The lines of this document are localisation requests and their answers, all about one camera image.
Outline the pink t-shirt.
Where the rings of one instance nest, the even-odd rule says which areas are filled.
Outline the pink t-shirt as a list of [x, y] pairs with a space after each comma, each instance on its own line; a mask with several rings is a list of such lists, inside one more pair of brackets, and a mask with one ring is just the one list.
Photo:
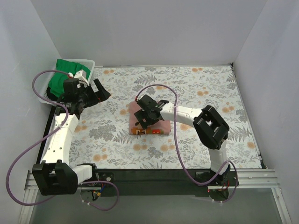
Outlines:
[[131, 135], [144, 135], [144, 134], [159, 134], [168, 135], [171, 132], [170, 121], [158, 121], [152, 126], [147, 127], [145, 130], [142, 129], [141, 125], [138, 124], [138, 120], [134, 113], [139, 111], [141, 108], [135, 101], [129, 104], [129, 133]]

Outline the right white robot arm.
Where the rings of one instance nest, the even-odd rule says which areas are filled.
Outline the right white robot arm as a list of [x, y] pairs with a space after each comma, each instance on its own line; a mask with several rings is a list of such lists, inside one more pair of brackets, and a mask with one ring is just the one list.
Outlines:
[[[140, 110], [134, 113], [142, 129], [156, 124], [158, 121], [173, 121], [173, 134], [179, 162], [190, 180], [199, 186], [213, 182], [222, 185], [228, 180], [229, 164], [227, 160], [226, 140], [229, 126], [216, 109], [210, 105], [205, 108], [188, 108], [177, 105], [175, 102], [160, 100], [156, 102], [148, 95], [136, 97], [135, 102]], [[211, 178], [205, 182], [196, 181], [187, 171], [181, 159], [176, 134], [176, 124], [185, 124], [193, 127], [200, 142], [208, 149], [210, 156]]]

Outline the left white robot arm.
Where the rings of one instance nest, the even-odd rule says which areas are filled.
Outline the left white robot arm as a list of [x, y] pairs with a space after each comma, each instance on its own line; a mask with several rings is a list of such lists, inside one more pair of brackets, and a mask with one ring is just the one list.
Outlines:
[[33, 165], [32, 174], [43, 196], [74, 194], [79, 184], [93, 187], [99, 183], [94, 163], [69, 166], [72, 138], [85, 108], [106, 101], [111, 95], [98, 79], [97, 91], [84, 85], [78, 78], [64, 81], [64, 93], [57, 99], [55, 127], [59, 130], [50, 136], [48, 149], [39, 164]]

